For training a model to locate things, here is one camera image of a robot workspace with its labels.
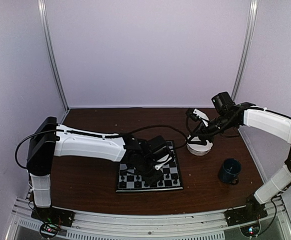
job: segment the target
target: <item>mug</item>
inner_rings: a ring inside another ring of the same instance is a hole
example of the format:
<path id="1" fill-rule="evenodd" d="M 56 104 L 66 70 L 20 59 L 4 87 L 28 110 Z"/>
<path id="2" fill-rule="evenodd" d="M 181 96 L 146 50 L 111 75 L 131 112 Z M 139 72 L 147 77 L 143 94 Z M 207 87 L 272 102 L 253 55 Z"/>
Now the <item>mug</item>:
<path id="1" fill-rule="evenodd" d="M 227 158 L 221 165 L 218 178 L 221 182 L 231 185 L 239 183 L 239 173 L 241 172 L 241 163 L 234 158 Z"/>

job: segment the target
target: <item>vertical metal post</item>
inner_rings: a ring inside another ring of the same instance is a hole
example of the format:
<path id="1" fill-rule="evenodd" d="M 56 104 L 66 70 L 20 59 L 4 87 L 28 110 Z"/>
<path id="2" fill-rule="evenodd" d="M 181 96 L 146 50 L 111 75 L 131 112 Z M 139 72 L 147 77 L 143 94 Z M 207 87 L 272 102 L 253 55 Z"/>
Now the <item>vertical metal post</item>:
<path id="1" fill-rule="evenodd" d="M 48 54 L 49 54 L 49 61 L 50 61 L 53 77 L 54 77 L 56 87 L 57 87 L 58 93 L 60 95 L 64 110 L 68 111 L 69 106 L 67 103 L 65 92 L 64 92 L 62 84 L 61 84 L 55 54 L 54 54 L 54 51 L 52 48 L 52 41 L 51 41 L 49 24 L 48 24 L 48 17 L 47 17 L 47 11 L 46 11 L 46 1 L 45 0 L 38 0 L 38 7 L 39 7 L 39 13 L 40 13 L 40 17 L 41 17 L 41 22 L 42 22 L 42 27 L 43 27 L 43 31 L 44 31 L 44 36 L 45 36 L 46 46 L 47 46 L 47 50 L 48 50 Z"/>
<path id="2" fill-rule="evenodd" d="M 255 31 L 257 10 L 258 10 L 258 0 L 251 0 L 250 12 L 249 12 L 248 20 L 247 20 L 246 33 L 245 33 L 245 39 L 244 39 L 244 44 L 243 44 L 240 65 L 237 71 L 237 75 L 236 75 L 236 79 L 235 79 L 235 83 L 234 83 L 234 87 L 233 87 L 232 95 L 231 95 L 231 98 L 234 101 L 236 100 L 236 97 L 238 95 L 238 90 L 239 90 L 239 87 L 244 75 L 245 67 L 247 64 L 248 53 L 251 46 L 253 34 Z"/>

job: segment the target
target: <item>white wall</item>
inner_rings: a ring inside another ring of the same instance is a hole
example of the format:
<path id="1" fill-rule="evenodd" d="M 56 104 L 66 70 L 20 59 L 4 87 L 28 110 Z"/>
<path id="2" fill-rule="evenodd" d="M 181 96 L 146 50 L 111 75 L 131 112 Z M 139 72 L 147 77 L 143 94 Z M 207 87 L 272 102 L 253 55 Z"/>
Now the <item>white wall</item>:
<path id="1" fill-rule="evenodd" d="M 291 116 L 291 1 L 260 1 L 255 32 L 237 103 L 249 101 Z M 290 146 L 257 129 L 243 128 L 269 178 Z M 283 194 L 291 218 L 291 188 Z"/>
<path id="2" fill-rule="evenodd" d="M 46 1 L 70 107 L 212 107 L 232 91 L 247 0 Z"/>
<path id="3" fill-rule="evenodd" d="M 28 190 L 27 172 L 14 160 L 18 142 L 47 116 L 63 114 L 37 2 L 0 0 L 0 239 L 16 197 Z M 19 154 L 23 165 L 26 148 Z"/>

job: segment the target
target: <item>brown tabletop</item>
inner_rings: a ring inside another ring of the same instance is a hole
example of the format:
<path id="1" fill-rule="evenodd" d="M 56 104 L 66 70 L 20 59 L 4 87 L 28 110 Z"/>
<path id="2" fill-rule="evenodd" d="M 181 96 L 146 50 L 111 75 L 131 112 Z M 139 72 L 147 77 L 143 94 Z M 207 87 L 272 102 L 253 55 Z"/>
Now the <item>brown tabletop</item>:
<path id="1" fill-rule="evenodd" d="M 217 116 L 214 109 L 201 110 L 210 119 Z M 64 124 L 100 133 L 126 133 L 147 125 L 167 124 L 187 133 L 185 112 L 185 108 L 72 109 Z M 168 128 L 135 134 L 148 140 L 157 135 L 174 140 L 175 145 L 184 143 L 181 135 Z M 205 156 L 192 155 L 186 147 L 177 150 L 184 189 L 172 191 L 116 193 L 118 163 L 78 156 L 55 157 L 51 173 L 52 204 L 125 215 L 198 213 L 242 206 L 246 197 L 262 185 L 251 155 L 241 137 L 217 135 L 213 144 Z M 222 162 L 229 157 L 238 159 L 242 165 L 237 185 L 222 183 L 217 177 Z"/>

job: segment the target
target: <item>chessboard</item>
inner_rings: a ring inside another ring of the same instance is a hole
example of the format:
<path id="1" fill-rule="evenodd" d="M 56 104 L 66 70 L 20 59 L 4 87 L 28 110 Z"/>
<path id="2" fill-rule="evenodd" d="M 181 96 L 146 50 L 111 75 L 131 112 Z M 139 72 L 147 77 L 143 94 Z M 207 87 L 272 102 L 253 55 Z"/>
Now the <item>chessboard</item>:
<path id="1" fill-rule="evenodd" d="M 173 149 L 173 141 L 166 141 L 168 147 L 174 155 L 171 160 L 160 169 L 163 172 L 163 178 L 153 185 L 148 185 L 144 179 L 137 174 L 136 169 L 127 169 L 127 165 L 121 163 L 117 175 L 117 193 L 147 192 L 147 191 L 167 191 L 183 189 L 181 171 L 178 163 L 177 153 Z"/>

